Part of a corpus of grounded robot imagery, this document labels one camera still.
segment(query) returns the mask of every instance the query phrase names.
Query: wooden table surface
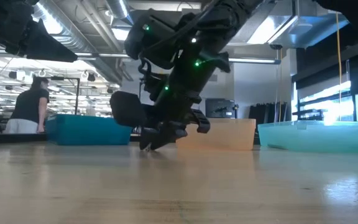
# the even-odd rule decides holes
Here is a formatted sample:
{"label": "wooden table surface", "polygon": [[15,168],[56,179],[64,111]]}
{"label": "wooden table surface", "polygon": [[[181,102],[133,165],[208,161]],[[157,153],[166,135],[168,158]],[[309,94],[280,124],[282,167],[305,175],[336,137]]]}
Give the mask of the wooden table surface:
{"label": "wooden table surface", "polygon": [[358,223],[358,155],[0,145],[0,224]]}

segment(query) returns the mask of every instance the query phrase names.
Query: black t-shirt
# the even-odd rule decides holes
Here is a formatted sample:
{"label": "black t-shirt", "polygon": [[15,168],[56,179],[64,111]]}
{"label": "black t-shirt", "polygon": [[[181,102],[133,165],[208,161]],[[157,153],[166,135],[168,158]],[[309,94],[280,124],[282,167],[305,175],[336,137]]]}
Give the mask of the black t-shirt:
{"label": "black t-shirt", "polygon": [[15,110],[11,116],[11,119],[26,119],[29,121],[39,122],[38,108],[40,104],[40,98],[48,99],[49,92],[44,89],[31,89],[22,92],[16,100]]}

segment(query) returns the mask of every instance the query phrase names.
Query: teal bin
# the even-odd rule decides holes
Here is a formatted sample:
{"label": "teal bin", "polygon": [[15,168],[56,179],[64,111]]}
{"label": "teal bin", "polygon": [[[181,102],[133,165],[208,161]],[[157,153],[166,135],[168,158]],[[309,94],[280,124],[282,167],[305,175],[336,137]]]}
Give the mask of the teal bin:
{"label": "teal bin", "polygon": [[48,118],[48,140],[64,146],[127,145],[132,128],[114,118],[57,114]]}
{"label": "teal bin", "polygon": [[358,122],[288,121],[258,125],[260,145],[300,152],[358,152]]}

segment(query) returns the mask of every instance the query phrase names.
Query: person's hair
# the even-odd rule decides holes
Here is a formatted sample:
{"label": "person's hair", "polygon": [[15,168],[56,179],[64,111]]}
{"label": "person's hair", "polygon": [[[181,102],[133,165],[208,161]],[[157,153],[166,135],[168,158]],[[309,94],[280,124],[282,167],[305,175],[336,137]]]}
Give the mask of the person's hair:
{"label": "person's hair", "polygon": [[41,83],[49,83],[49,80],[44,77],[34,77],[32,79],[31,89],[41,88]]}

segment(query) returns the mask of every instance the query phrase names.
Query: white shorts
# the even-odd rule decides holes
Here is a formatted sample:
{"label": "white shorts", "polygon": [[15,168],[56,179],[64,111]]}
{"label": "white shorts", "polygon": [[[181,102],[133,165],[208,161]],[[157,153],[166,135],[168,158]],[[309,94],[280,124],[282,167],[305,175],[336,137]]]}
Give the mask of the white shorts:
{"label": "white shorts", "polygon": [[37,134],[38,124],[26,119],[10,119],[4,134]]}

